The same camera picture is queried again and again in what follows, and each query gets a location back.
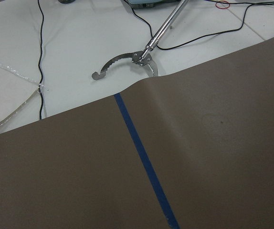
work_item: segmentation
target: black wire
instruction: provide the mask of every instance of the black wire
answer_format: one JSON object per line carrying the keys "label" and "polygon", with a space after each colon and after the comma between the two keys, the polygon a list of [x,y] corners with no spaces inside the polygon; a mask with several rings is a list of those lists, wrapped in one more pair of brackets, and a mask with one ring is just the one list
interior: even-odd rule
{"label": "black wire", "polygon": [[40,107],[40,120],[42,119],[42,108],[43,108],[43,94],[41,92],[41,84],[42,84],[42,81],[43,81],[43,73],[42,73],[42,68],[41,68],[41,63],[42,63],[42,27],[43,27],[43,22],[44,22],[44,15],[43,15],[43,11],[42,11],[42,8],[41,8],[41,5],[40,5],[40,0],[37,0],[37,3],[38,3],[38,7],[42,13],[42,25],[41,25],[41,44],[40,44],[40,48],[41,48],[41,55],[40,55],[40,59],[38,61],[38,69],[40,70],[40,73],[41,73],[41,80],[40,80],[40,83],[38,85],[38,92],[41,96],[41,107]]}
{"label": "black wire", "polygon": [[[170,48],[162,48],[160,46],[157,46],[160,50],[172,50],[172,49],[176,49],[176,48],[179,48],[181,46],[184,46],[186,44],[189,44],[191,42],[194,42],[196,40],[199,40],[201,38],[204,38],[204,37],[209,37],[209,36],[214,36],[214,35],[220,35],[220,34],[223,34],[223,33],[228,33],[228,32],[235,32],[235,31],[239,31],[240,29],[242,29],[242,27],[244,26],[244,22],[245,22],[245,17],[246,17],[246,13],[248,11],[248,9],[251,7],[251,6],[254,6],[254,5],[274,5],[274,1],[267,1],[267,2],[257,2],[257,3],[254,3],[254,2],[234,2],[234,3],[226,3],[226,2],[220,2],[220,1],[214,1],[214,0],[205,0],[205,1],[209,1],[209,2],[215,2],[215,3],[221,3],[221,4],[229,4],[229,5],[237,5],[237,4],[249,4],[249,6],[246,7],[245,11],[244,11],[244,16],[243,16],[243,19],[242,19],[242,24],[239,28],[237,29],[233,29],[233,30],[226,30],[226,31],[221,31],[221,32],[215,32],[215,33],[211,33],[211,34],[206,34],[206,35],[203,35],[203,36],[200,36],[198,38],[195,38],[191,41],[188,41],[188,42],[185,42],[183,44],[180,44],[180,45],[176,45],[174,47],[170,47]],[[148,23],[145,19],[141,18],[140,16],[138,16],[135,12],[135,10],[133,8],[132,9],[132,12],[133,14],[138,17],[140,20],[142,20],[143,22],[145,22],[149,28],[150,28],[150,33],[151,33],[151,37],[153,37],[153,32],[152,32],[152,27],[150,25],[150,23]]]}

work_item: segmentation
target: blue tape strip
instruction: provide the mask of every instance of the blue tape strip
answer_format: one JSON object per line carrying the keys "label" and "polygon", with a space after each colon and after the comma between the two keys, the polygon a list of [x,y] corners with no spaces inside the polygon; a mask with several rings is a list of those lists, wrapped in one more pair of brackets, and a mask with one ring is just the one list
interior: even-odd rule
{"label": "blue tape strip", "polygon": [[172,229],[179,229],[180,228],[179,224],[173,214],[173,211],[172,211],[171,206],[167,200],[164,190],[162,189],[162,187],[160,185],[158,177],[154,171],[154,168],[150,162],[150,159],[148,158],[146,150],[141,142],[141,139],[140,139],[138,132],[133,124],[133,121],[127,111],[127,108],[123,102],[123,99],[122,99],[120,93],[115,94],[114,97],[115,97],[118,107],[121,111],[122,117],[126,123],[126,126],[129,130],[129,133],[131,134],[131,138],[132,138],[132,140],[135,144],[135,147],[138,151],[138,154],[142,161],[142,164],[147,172],[148,178],[151,182],[151,185],[154,189],[156,197],[159,201],[160,207],[168,221],[168,224]]}

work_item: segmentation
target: brown surface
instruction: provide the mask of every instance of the brown surface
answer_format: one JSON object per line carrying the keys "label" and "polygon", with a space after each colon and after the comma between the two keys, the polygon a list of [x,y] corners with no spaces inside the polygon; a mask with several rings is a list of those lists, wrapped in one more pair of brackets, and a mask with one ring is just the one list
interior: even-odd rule
{"label": "brown surface", "polygon": [[121,94],[181,228],[274,228],[274,38]]}
{"label": "brown surface", "polygon": [[169,228],[113,97],[0,135],[0,229]]}
{"label": "brown surface", "polygon": [[[274,38],[121,94],[182,229],[274,228]],[[168,228],[113,97],[0,135],[0,228]]]}

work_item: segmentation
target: red wire loop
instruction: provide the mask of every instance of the red wire loop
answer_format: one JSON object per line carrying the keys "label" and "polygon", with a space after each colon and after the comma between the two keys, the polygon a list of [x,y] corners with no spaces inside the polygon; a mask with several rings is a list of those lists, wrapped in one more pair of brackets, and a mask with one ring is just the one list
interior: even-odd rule
{"label": "red wire loop", "polygon": [[[220,6],[218,6],[218,3],[220,3],[220,2],[224,2],[224,3],[228,4],[228,6],[226,6],[226,7],[220,7]],[[218,9],[221,9],[221,10],[228,9],[230,6],[231,6],[231,5],[229,4],[228,1],[218,1],[218,2],[215,4],[215,7],[218,8]]]}

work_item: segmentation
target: wrench jaw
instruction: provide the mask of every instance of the wrench jaw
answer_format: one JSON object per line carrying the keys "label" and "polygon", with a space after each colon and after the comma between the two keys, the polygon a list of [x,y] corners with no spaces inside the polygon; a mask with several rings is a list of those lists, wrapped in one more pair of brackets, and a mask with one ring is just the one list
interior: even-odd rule
{"label": "wrench jaw", "polygon": [[157,68],[156,63],[153,61],[151,55],[147,54],[145,59],[140,60],[142,53],[143,53],[143,51],[138,51],[138,52],[125,53],[125,54],[118,55],[118,56],[114,57],[113,59],[109,60],[103,66],[100,74],[98,72],[94,72],[91,77],[94,80],[100,80],[100,79],[104,78],[106,76],[106,71],[113,63],[115,63],[118,60],[125,59],[125,58],[132,58],[132,63],[138,64],[141,67],[148,64],[150,66],[150,68],[152,69],[153,76],[158,76],[159,75],[158,68]]}

